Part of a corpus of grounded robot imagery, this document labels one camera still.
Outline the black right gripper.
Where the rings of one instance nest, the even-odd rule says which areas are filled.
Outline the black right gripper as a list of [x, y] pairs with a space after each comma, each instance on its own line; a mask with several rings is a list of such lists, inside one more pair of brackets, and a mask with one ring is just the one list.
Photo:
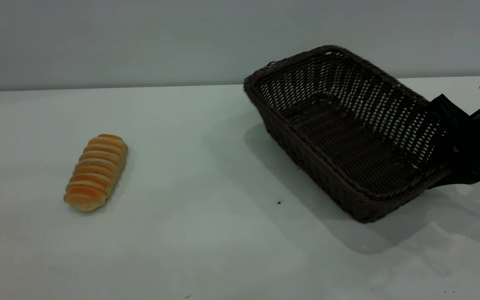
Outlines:
[[480, 109], [469, 115], [441, 94], [429, 103], [429, 110], [448, 128], [455, 165], [429, 189], [480, 182]]

